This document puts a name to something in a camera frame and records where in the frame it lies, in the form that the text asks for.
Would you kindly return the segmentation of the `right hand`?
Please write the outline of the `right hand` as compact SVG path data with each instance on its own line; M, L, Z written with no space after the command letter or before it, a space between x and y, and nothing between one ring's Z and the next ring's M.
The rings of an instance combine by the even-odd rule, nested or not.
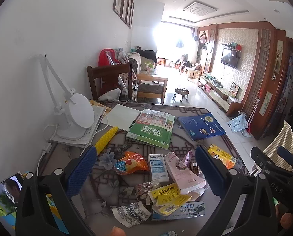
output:
M278 220L277 235L293 235L293 214L290 213L289 208L279 202L275 206L275 210Z

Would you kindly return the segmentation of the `left hand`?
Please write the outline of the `left hand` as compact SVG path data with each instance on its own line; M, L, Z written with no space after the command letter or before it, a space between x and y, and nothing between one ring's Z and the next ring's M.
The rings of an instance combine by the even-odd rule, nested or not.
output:
M126 236L126 233L122 228L114 226L110 232L110 236Z

